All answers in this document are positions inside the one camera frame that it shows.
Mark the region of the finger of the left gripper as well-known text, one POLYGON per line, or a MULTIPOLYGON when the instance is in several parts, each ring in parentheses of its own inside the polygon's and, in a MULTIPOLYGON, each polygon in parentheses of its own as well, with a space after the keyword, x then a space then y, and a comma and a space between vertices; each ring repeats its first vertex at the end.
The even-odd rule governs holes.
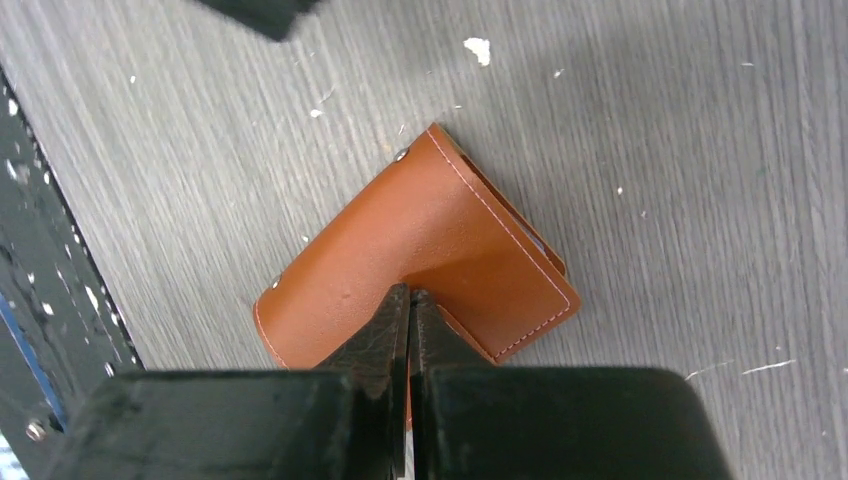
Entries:
POLYGON ((299 19, 321 0, 198 0, 205 7, 276 42, 289 37, 299 19))

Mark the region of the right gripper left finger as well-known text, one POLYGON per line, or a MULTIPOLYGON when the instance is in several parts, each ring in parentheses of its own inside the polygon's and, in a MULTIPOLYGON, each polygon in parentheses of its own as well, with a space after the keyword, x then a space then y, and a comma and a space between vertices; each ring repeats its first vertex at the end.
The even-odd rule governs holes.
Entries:
POLYGON ((50 479, 397 479, 404 475, 409 288, 308 370, 144 371, 106 380, 50 479))

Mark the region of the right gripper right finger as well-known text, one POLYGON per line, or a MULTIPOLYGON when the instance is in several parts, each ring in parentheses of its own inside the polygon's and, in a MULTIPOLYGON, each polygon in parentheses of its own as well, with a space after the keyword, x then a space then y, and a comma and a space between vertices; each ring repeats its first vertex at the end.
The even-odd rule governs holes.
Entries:
POLYGON ((410 309, 419 479, 728 479, 694 389, 641 367, 495 366, 423 290, 410 309))

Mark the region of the brown leather card holder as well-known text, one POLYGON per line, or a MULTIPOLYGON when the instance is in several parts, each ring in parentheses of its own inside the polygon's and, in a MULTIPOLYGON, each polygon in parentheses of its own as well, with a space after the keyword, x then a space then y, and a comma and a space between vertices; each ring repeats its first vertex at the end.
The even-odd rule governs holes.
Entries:
POLYGON ((314 367, 398 283, 428 291, 451 326, 494 363, 581 306, 564 261, 438 124, 260 295, 258 335, 280 366, 314 367))

